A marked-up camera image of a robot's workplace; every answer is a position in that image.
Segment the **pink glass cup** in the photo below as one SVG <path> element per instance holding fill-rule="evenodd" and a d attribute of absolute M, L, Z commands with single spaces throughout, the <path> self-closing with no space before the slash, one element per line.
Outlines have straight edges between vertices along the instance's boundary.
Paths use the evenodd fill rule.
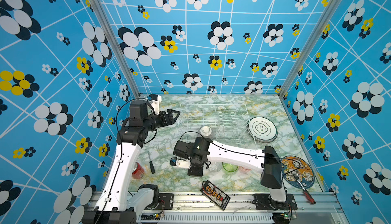
<path fill-rule="evenodd" d="M 250 172 L 250 169 L 245 168 L 245 167 L 239 167 L 239 172 L 241 172 L 243 174 L 247 174 Z"/>

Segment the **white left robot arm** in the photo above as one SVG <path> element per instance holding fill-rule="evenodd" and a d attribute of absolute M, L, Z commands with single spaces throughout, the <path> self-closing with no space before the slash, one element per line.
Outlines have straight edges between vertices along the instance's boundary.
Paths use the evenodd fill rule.
<path fill-rule="evenodd" d="M 147 144 L 149 132 L 176 123 L 180 112 L 172 109 L 159 110 L 161 96 L 128 101 L 129 117 L 118 129 L 116 154 L 101 196 L 91 211 L 82 218 L 84 224 L 135 224 L 146 208 L 159 204 L 158 186 L 144 184 L 133 196 L 128 195 L 130 180 L 137 159 Z"/>

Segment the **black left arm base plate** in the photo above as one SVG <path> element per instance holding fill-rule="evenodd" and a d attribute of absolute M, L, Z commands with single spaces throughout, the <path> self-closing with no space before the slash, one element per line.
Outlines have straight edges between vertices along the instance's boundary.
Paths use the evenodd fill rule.
<path fill-rule="evenodd" d="M 174 203 L 173 193 L 160 193 L 158 198 L 158 204 L 154 210 L 172 210 Z"/>

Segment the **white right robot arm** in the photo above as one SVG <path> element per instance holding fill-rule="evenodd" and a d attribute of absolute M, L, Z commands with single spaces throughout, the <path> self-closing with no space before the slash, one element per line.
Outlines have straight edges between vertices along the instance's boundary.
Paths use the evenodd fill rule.
<path fill-rule="evenodd" d="M 260 183 L 269 189 L 274 202 L 284 203 L 287 200 L 281 158 L 271 146 L 258 150 L 244 149 L 199 136 L 193 143 L 178 141 L 173 154 L 171 166 L 188 169 L 189 176 L 202 177 L 204 166 L 210 163 L 228 163 L 250 169 L 261 175 Z"/>

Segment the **green glass cup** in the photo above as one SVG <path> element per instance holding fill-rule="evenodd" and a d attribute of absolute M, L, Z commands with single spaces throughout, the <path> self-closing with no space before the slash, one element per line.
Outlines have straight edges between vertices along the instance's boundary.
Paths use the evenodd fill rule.
<path fill-rule="evenodd" d="M 238 170 L 239 166 L 237 165 L 233 165 L 233 164 L 229 164 L 229 163 L 222 163 L 222 167 L 223 169 L 227 172 L 227 173 L 234 173 Z"/>

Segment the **plain white plate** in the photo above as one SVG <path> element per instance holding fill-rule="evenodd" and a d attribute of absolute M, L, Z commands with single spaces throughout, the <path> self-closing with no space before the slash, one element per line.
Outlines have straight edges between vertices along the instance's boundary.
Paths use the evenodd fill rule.
<path fill-rule="evenodd" d="M 251 118 L 246 127 L 257 142 L 271 143 L 277 139 L 277 127 L 271 120 L 265 117 Z"/>

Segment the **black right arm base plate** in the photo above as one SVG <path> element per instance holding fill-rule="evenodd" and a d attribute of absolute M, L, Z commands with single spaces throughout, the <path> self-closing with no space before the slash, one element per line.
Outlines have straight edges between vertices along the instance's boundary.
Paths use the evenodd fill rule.
<path fill-rule="evenodd" d="M 297 210 L 297 203 L 293 194 L 287 194 L 285 202 L 277 202 L 271 199 L 270 194 L 257 193 L 254 194 L 252 204 L 255 205 L 257 210 Z"/>

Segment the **clear glass cup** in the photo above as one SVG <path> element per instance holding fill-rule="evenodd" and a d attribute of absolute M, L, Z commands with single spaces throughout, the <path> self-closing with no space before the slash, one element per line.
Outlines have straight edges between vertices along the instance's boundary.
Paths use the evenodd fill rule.
<path fill-rule="evenodd" d="M 217 173 L 217 172 L 219 172 L 221 169 L 222 169 L 222 164 L 221 164 L 221 163 L 216 163 L 216 162 L 211 163 L 211 164 L 209 165 L 209 168 L 208 168 L 208 170 L 209 170 L 210 172 L 212 172 L 212 173 Z"/>

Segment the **striped ceramic bowl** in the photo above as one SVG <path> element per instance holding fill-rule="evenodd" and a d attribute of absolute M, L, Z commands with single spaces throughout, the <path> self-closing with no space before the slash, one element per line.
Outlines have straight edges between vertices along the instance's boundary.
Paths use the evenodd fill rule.
<path fill-rule="evenodd" d="M 200 134 L 204 137 L 210 137 L 212 135 L 212 129 L 209 126 L 202 126 L 200 128 Z"/>

